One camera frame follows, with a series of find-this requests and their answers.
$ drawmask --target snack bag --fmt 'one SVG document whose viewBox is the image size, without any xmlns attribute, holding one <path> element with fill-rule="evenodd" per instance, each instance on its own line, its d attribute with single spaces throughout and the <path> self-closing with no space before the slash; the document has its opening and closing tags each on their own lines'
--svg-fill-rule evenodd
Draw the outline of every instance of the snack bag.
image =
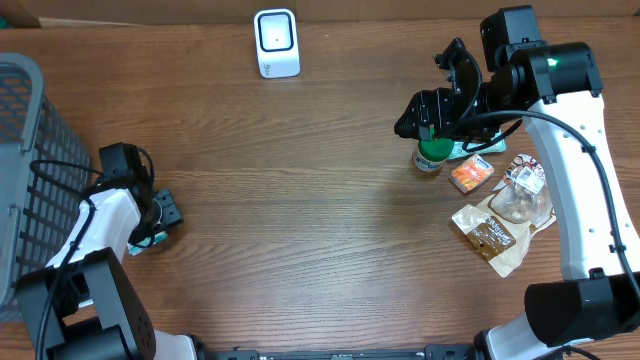
<svg viewBox="0 0 640 360">
<path fill-rule="evenodd" d="M 493 172 L 493 166 L 475 154 L 453 169 L 449 178 L 460 191 L 468 193 L 487 181 Z"/>
</svg>

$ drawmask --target black mount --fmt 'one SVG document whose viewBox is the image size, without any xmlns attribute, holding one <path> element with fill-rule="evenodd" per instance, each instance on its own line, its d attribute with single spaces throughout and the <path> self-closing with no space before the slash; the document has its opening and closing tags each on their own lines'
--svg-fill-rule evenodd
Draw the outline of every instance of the black mount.
<svg viewBox="0 0 640 360">
<path fill-rule="evenodd" d="M 591 49 L 584 43 L 548 46 L 541 40 L 531 6 L 501 9 L 480 26 L 485 60 L 491 81 L 478 91 L 478 75 L 456 38 L 442 54 L 434 56 L 440 69 L 449 70 L 450 89 L 416 93 L 396 122 L 395 133 L 402 138 L 487 142 L 500 125 L 513 118 L 465 121 L 473 115 L 499 110 L 527 110 L 538 100 L 553 103 L 559 94 L 589 90 L 600 95 L 603 84 Z M 478 92 L 477 102 L 465 119 L 465 109 Z"/>
<path fill-rule="evenodd" d="M 524 296 L 531 330 L 548 347 L 577 339 L 603 340 L 634 331 L 640 325 L 640 304 L 625 274 L 533 284 Z M 640 281 L 640 272 L 634 273 Z"/>
<path fill-rule="evenodd" d="M 129 238 L 129 243 L 136 245 L 152 235 L 159 216 L 159 209 L 153 201 L 153 183 L 142 165 L 137 146 L 113 144 L 101 148 L 99 155 L 104 179 L 89 191 L 97 193 L 106 189 L 129 189 L 141 214 L 140 224 Z"/>
</svg>

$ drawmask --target wood grain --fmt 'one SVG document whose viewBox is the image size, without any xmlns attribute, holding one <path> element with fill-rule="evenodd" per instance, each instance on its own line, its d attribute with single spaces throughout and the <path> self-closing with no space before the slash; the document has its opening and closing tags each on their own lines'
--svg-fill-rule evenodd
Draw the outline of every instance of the wood grain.
<svg viewBox="0 0 640 360">
<path fill-rule="evenodd" d="M 298 21 L 484 19 L 520 5 L 532 5 L 540 17 L 631 16 L 640 0 L 29 0 L 25 5 L 38 18 L 168 25 L 252 24 L 258 11 L 273 8 L 290 9 Z"/>
<path fill-rule="evenodd" d="M 551 43 L 594 49 L 611 152 L 640 223 L 640 21 L 541 29 Z M 522 312 L 527 285 L 561 279 L 556 226 L 501 279 L 450 221 L 495 179 L 462 196 L 447 179 L 455 164 L 420 173 L 415 142 L 393 134 L 413 93 L 446 86 L 431 56 L 455 36 L 483 59 L 477 21 L 302 23 L 302 74 L 271 81 L 245 25 L 2 31 L 0 43 L 41 65 L 49 98 L 93 155 L 142 146 L 173 191 L 185 224 L 125 261 L 154 326 L 217 350 L 284 351 L 469 342 Z M 535 154 L 522 130 L 508 144 L 487 156 L 499 171 Z M 585 347 L 634 359 L 637 343 L 629 334 Z M 0 359 L 33 356 L 22 324 L 0 325 L 0 348 Z"/>
</svg>

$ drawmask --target black cable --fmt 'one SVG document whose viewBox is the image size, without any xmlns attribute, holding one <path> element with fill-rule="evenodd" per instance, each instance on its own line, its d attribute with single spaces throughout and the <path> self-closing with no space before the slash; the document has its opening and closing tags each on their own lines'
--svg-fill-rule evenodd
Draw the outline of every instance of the black cable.
<svg viewBox="0 0 640 360">
<path fill-rule="evenodd" d="M 500 141 L 506 139 L 507 136 L 513 134 L 514 131 L 518 130 L 520 125 L 522 125 L 522 120 L 516 121 L 513 125 L 511 125 L 510 128 L 507 129 L 507 131 L 505 131 L 502 134 L 500 134 L 499 136 L 491 139 L 491 141 L 486 142 L 486 143 L 484 143 L 482 145 L 478 145 L 478 146 L 476 146 L 476 147 L 474 147 L 472 149 L 468 148 L 471 140 L 467 140 L 462 144 L 462 150 L 471 153 L 471 152 L 476 152 L 476 151 L 480 151 L 480 150 L 484 150 L 484 149 L 490 148 L 493 145 L 499 143 Z"/>
<path fill-rule="evenodd" d="M 574 352 L 576 354 L 580 354 L 584 357 L 586 357 L 587 359 L 590 360 L 600 360 L 599 357 L 593 355 L 592 353 L 586 351 L 586 350 L 582 350 L 580 348 L 574 347 L 574 346 L 561 346 L 559 348 L 557 348 L 556 350 L 548 353 L 547 355 L 545 355 L 542 359 L 553 359 L 555 356 L 558 356 L 559 354 L 562 353 L 567 353 L 569 355 L 571 355 L 571 353 Z"/>
<path fill-rule="evenodd" d="M 82 241 L 84 234 L 89 229 L 89 225 L 91 225 L 91 221 L 93 220 L 93 216 L 96 211 L 95 204 L 93 203 L 93 201 L 91 201 L 91 199 L 89 199 L 88 196 L 84 196 L 82 192 L 80 192 L 79 190 L 76 190 L 62 183 L 56 180 L 53 176 L 47 174 L 46 172 L 43 172 L 42 169 L 38 167 L 40 164 L 55 164 L 55 165 L 61 165 L 61 166 L 68 166 L 68 167 L 73 167 L 77 169 L 82 169 L 90 173 L 98 174 L 100 176 L 103 175 L 98 170 L 91 169 L 82 165 L 65 162 L 65 161 L 59 161 L 59 160 L 35 160 L 29 164 L 29 168 L 31 169 L 31 171 L 34 173 L 35 176 L 50 182 L 52 185 L 57 186 L 62 190 L 65 190 L 73 195 L 79 196 L 81 201 L 84 200 L 89 204 L 89 214 L 87 215 L 87 219 L 85 220 L 84 224 L 82 224 L 82 227 L 80 228 L 80 231 L 78 232 L 78 235 L 76 236 L 76 238 L 70 243 L 69 251 L 62 259 L 62 262 L 58 267 L 58 272 L 56 273 L 56 276 L 53 278 L 53 281 L 51 283 L 51 288 L 47 293 L 47 299 L 45 300 L 45 303 L 44 303 L 42 318 L 40 319 L 40 326 L 38 328 L 38 337 L 36 340 L 36 359 L 37 360 L 44 359 L 44 338 L 47 332 L 47 325 L 49 323 L 49 315 L 51 313 L 51 307 L 53 306 L 53 298 L 58 290 L 58 287 L 60 286 L 60 281 L 62 281 L 62 277 L 67 270 L 69 261 L 71 261 L 73 254 L 76 252 L 76 250 L 78 250 L 78 247 L 80 246 L 80 242 Z"/>
<path fill-rule="evenodd" d="M 59 166 L 67 166 L 67 167 L 71 167 L 71 168 L 75 168 L 75 169 L 80 169 L 80 170 L 84 170 L 88 173 L 92 173 L 92 174 L 96 174 L 100 177 L 103 177 L 104 174 L 101 171 L 98 171 L 96 169 L 92 169 L 90 167 L 87 166 L 83 166 L 83 165 L 78 165 L 78 164 L 74 164 L 74 163 L 70 163 L 70 162 L 66 162 L 66 161 L 60 161 L 60 160 L 34 160 L 29 164 L 29 168 L 31 169 L 31 171 L 33 172 L 33 174 L 35 176 L 38 176 L 40 178 L 42 178 L 45 181 L 48 181 L 50 183 L 52 183 L 53 185 L 59 187 L 62 190 L 65 190 L 67 192 L 70 192 L 74 195 L 77 196 L 81 196 L 82 193 L 74 188 L 72 188 L 71 186 L 68 186 L 66 184 L 63 184 L 62 182 L 56 180 L 52 175 L 47 174 L 46 172 L 44 172 L 42 169 L 40 169 L 40 167 L 38 165 L 41 164 L 53 164 L 53 165 L 59 165 Z"/>
<path fill-rule="evenodd" d="M 576 140 L 578 140 L 578 142 L 582 145 L 582 151 L 588 153 L 589 156 L 591 157 L 591 160 L 593 161 L 593 164 L 595 165 L 598 175 L 600 177 L 600 183 L 602 185 L 602 191 L 604 193 L 604 199 L 607 205 L 607 211 L 609 215 L 609 223 L 611 225 L 611 231 L 613 233 L 613 242 L 615 244 L 615 252 L 618 254 L 620 265 L 629 279 L 631 290 L 634 292 L 636 300 L 638 301 L 638 304 L 640 304 L 640 287 L 638 287 L 638 283 L 636 282 L 636 279 L 633 275 L 633 271 L 629 266 L 629 261 L 627 260 L 627 256 L 624 253 L 625 247 L 622 244 L 622 239 L 620 237 L 620 228 L 618 227 L 618 218 L 616 216 L 616 209 L 613 203 L 613 194 L 611 193 L 611 187 L 609 186 L 607 173 L 604 170 L 602 161 L 600 161 L 600 157 L 598 156 L 598 154 L 596 154 L 596 148 L 593 145 L 591 145 L 591 143 L 584 136 L 582 136 L 580 132 L 578 132 L 576 129 L 572 128 L 571 126 L 567 125 L 562 120 L 557 119 L 553 116 L 543 114 L 543 113 L 538 113 L 533 111 L 523 111 L 523 110 L 494 111 L 490 113 L 475 115 L 470 118 L 464 119 L 463 124 L 461 126 L 464 126 L 465 124 L 471 124 L 474 122 L 481 122 L 483 120 L 496 118 L 496 117 L 523 117 L 523 116 L 545 120 L 560 127 L 564 131 L 571 134 Z"/>
<path fill-rule="evenodd" d="M 149 156 L 149 153 L 145 149 L 138 147 L 138 151 L 140 151 L 142 155 L 147 158 L 147 162 L 149 163 L 149 187 L 153 192 L 153 182 L 156 179 L 156 173 L 153 170 L 153 161 L 151 161 L 151 156 Z"/>
</svg>

